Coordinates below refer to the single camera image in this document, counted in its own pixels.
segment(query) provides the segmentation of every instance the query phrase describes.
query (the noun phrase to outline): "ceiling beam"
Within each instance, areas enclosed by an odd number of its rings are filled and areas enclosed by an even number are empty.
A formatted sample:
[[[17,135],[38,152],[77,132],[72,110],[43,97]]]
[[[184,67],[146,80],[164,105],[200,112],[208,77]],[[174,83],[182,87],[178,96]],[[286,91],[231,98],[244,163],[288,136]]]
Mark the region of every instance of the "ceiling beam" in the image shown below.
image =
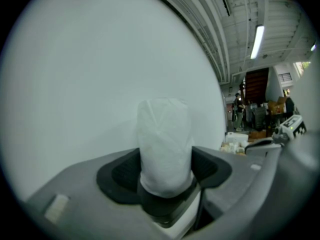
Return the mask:
[[[241,71],[241,72],[232,74],[231,84],[232,85],[239,85],[242,82],[242,80],[245,78],[245,76],[246,76],[245,71]]]
[[[193,4],[195,5],[195,7],[198,9],[198,11],[200,12],[201,16],[203,17],[205,23],[207,24],[207,27],[209,28],[210,30],[210,34],[213,38],[213,41],[216,45],[216,48],[218,50],[218,54],[219,54],[219,58],[220,58],[220,62],[221,62],[221,65],[222,65],[222,73],[223,76],[224,76],[224,81],[226,81],[226,71],[225,71],[225,61],[224,61],[224,57],[222,55],[222,51],[221,51],[221,46],[220,46],[220,43],[219,43],[219,39],[218,39],[218,36],[217,36],[217,33],[215,31],[215,28],[209,18],[209,16],[207,15],[206,13],[206,10],[204,9],[203,5],[201,4],[201,2],[199,0],[191,0],[193,2]]]
[[[208,7],[210,8],[210,11],[212,13],[212,16],[215,20],[215,23],[218,27],[218,30],[220,32],[222,44],[223,44],[223,49],[224,49],[224,54],[225,54],[225,60],[226,60],[226,67],[227,67],[227,79],[225,79],[226,82],[230,82],[230,62],[229,62],[229,52],[228,52],[228,47],[227,47],[227,40],[226,40],[226,35],[224,32],[224,28],[222,26],[218,10],[216,9],[216,6],[214,4],[215,0],[205,0],[207,3]]]
[[[268,31],[269,0],[257,0],[257,4],[258,4],[257,24],[263,25],[265,27],[264,35],[263,35],[260,50],[259,50],[259,51],[261,51],[263,49],[264,39],[266,37],[266,32]],[[254,68],[257,65],[257,61],[258,61],[258,58],[252,59],[250,62],[250,68]]]
[[[301,18],[300,18],[300,22],[299,22],[299,25],[298,27],[296,28],[296,31],[294,33],[294,36],[293,38],[291,39],[291,42],[289,43],[288,45],[288,49],[291,49],[291,50],[287,50],[285,51],[282,56],[281,56],[281,59],[283,61],[285,61],[288,56],[290,55],[290,53],[292,52],[292,48],[295,48],[297,43],[299,42],[299,40],[301,39],[301,37],[304,35],[305,33],[305,29],[306,29],[306,18],[305,16],[301,13]]]
[[[249,15],[248,15],[247,0],[244,0],[244,7],[245,7],[245,16],[246,16],[246,41],[245,41],[245,52],[244,52],[242,68],[245,68],[246,59],[247,59],[247,52],[248,52],[248,43],[249,43]]]
[[[195,32],[196,36],[199,38],[199,41],[200,41],[201,44],[205,47],[205,49],[206,49],[207,52],[209,53],[210,57],[212,58],[213,63],[214,63],[214,65],[215,65],[215,67],[216,67],[216,70],[217,70],[217,72],[218,72],[218,75],[216,74],[216,75],[217,75],[217,78],[218,78],[218,76],[219,76],[219,77],[220,77],[219,80],[220,80],[220,82],[222,82],[223,77],[222,77],[221,70],[220,70],[220,68],[219,68],[219,66],[218,66],[218,63],[217,63],[217,61],[216,61],[215,56],[214,56],[213,53],[211,52],[211,50],[210,50],[207,42],[204,40],[204,38],[203,38],[202,35],[200,34],[198,28],[195,26],[195,24],[194,24],[193,20],[191,19],[191,17],[188,16],[187,13],[185,13],[185,10],[188,12],[188,10],[190,11],[191,9],[190,9],[190,8],[185,8],[185,7],[183,7],[183,6],[181,6],[181,7],[178,6],[179,1],[177,1],[177,0],[166,0],[166,1],[168,1],[168,2],[183,16],[183,18],[190,24],[190,26],[192,27],[192,29],[193,29],[193,31]]]

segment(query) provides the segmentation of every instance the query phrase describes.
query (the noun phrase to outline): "white ceiling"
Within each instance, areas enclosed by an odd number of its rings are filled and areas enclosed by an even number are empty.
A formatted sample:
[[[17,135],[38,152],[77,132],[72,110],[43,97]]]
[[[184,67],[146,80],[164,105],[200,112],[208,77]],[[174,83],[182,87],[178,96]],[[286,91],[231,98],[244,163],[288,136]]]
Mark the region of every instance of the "white ceiling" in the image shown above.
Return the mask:
[[[305,61],[316,40],[298,5],[286,0],[166,0],[186,20],[221,85],[239,84],[246,71]],[[250,59],[257,25],[265,26]]]

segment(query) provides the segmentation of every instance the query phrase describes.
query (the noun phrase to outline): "gray panel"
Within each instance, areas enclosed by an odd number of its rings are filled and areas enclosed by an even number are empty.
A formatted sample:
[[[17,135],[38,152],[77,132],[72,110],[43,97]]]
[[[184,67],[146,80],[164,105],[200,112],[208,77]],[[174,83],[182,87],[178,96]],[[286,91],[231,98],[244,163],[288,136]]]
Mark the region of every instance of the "gray panel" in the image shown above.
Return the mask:
[[[225,213],[244,195],[259,172],[251,169],[250,166],[253,164],[262,166],[265,158],[222,153],[205,147],[199,147],[199,149],[227,161],[232,167],[232,174],[224,183],[219,187],[206,189],[204,192],[211,205],[221,213]]]
[[[215,206],[216,209],[213,210],[218,217],[231,210],[234,204],[241,200],[254,178],[259,175],[258,171],[250,166],[262,165],[264,158],[197,148],[227,161],[232,166],[231,176],[222,185],[206,189],[204,192],[208,202]],[[168,239],[153,224],[140,205],[117,204],[108,199],[96,184],[96,174],[102,165],[132,150],[112,153],[70,166],[37,191],[28,200],[28,205],[43,214],[56,194],[70,197],[67,208],[56,226],[75,239]]]
[[[293,225],[282,238],[292,235],[293,226],[300,227],[296,232],[305,239],[319,234],[319,140],[320,132],[308,132],[283,148],[268,197],[252,223],[250,239],[269,239],[290,221]]]
[[[108,199],[96,184],[98,169],[128,152],[112,153],[68,167],[37,191],[28,204],[40,213],[55,197],[70,201],[57,228],[75,239],[168,239],[140,205],[119,205]]]
[[[263,166],[244,195],[223,216],[186,239],[249,239],[254,217],[262,207],[275,177],[280,149],[267,155]]]

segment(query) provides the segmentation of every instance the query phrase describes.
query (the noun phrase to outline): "white backdrop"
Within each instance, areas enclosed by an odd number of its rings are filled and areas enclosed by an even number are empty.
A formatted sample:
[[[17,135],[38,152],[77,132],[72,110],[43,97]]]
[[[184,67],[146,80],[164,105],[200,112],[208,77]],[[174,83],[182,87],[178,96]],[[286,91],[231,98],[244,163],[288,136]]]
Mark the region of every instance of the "white backdrop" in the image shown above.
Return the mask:
[[[275,67],[269,68],[268,82],[265,88],[265,100],[277,102],[279,97],[283,97],[284,92]]]
[[[2,165],[23,200],[74,163],[137,147],[145,99],[185,99],[197,146],[224,138],[214,71],[159,0],[34,0],[3,55]]]

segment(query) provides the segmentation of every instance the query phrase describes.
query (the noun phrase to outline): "white cloth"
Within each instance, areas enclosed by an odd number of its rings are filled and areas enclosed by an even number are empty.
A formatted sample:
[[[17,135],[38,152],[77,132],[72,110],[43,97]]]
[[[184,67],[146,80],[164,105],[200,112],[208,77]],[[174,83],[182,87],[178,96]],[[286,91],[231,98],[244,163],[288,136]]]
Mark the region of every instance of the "white cloth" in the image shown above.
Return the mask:
[[[138,106],[137,137],[140,182],[146,191],[173,198],[192,183],[191,118],[188,105],[176,98],[145,100]]]

